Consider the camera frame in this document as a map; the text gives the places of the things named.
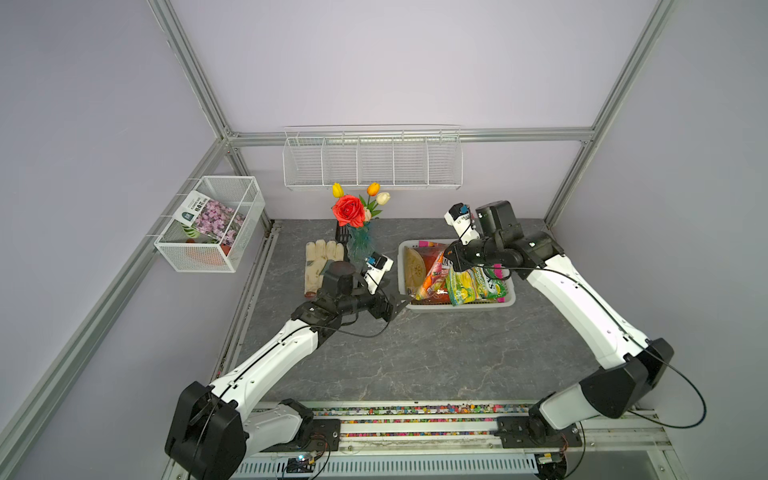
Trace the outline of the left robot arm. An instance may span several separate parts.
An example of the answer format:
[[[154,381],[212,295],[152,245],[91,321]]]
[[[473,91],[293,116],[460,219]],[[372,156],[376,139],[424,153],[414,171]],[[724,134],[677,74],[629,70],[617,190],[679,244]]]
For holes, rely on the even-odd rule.
[[[299,305],[256,353],[208,385],[194,381],[180,394],[165,454],[195,479],[229,479],[249,455],[270,449],[330,451],[330,430],[302,403],[286,399],[255,412],[264,395],[333,334],[347,315],[369,313],[385,322],[405,307],[386,292],[391,258],[371,254],[362,268],[334,261],[315,297]]]

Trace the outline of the orange white snack packet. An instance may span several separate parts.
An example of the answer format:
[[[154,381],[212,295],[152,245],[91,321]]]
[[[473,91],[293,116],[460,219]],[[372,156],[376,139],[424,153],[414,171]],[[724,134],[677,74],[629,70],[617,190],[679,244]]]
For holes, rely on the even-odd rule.
[[[419,248],[426,268],[426,276],[416,289],[414,300],[421,304],[447,304],[450,302],[446,279],[452,270],[452,262],[444,257],[444,247]]]

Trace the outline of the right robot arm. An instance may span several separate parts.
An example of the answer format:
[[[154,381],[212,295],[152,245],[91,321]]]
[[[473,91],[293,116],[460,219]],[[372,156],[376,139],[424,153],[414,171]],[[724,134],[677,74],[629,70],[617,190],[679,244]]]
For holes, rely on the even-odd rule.
[[[669,368],[674,349],[649,339],[624,320],[581,277],[554,239],[538,232],[516,240],[496,233],[451,243],[445,256],[459,271],[501,267],[526,280],[565,317],[600,368],[540,400],[529,414],[536,435],[550,435],[593,416],[621,417],[652,391]]]

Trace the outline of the gold candy bag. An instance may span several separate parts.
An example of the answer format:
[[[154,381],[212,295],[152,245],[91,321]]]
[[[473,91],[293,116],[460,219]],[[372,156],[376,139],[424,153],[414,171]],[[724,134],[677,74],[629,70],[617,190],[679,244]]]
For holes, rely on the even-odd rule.
[[[421,285],[426,276],[426,268],[421,255],[417,252],[419,248],[406,246],[403,249],[403,273],[405,293],[412,298],[415,305],[448,305],[447,304],[421,304],[414,300],[416,289]]]

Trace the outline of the green candy packet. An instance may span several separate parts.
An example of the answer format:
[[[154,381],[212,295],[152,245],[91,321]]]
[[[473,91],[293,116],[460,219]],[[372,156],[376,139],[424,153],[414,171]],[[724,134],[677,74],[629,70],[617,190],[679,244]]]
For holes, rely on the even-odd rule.
[[[446,289],[453,306],[480,303],[502,303],[510,296],[507,283],[479,267],[457,272],[451,270]]]

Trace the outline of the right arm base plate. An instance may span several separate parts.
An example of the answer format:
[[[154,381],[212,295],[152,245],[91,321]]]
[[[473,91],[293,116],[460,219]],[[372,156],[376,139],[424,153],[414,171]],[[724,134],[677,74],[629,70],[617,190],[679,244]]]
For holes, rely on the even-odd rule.
[[[563,450],[583,446],[581,432],[576,425],[554,430],[538,418],[502,416],[496,420],[492,432],[505,449],[545,448]]]

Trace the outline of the pink fruit candy bag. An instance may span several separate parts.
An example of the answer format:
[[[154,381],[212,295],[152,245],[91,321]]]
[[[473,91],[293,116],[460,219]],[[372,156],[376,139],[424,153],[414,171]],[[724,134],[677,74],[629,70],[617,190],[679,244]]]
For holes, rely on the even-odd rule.
[[[419,240],[417,241],[417,244],[415,248],[442,248],[444,249],[447,245],[443,242],[437,242],[437,241],[428,241],[428,240]]]

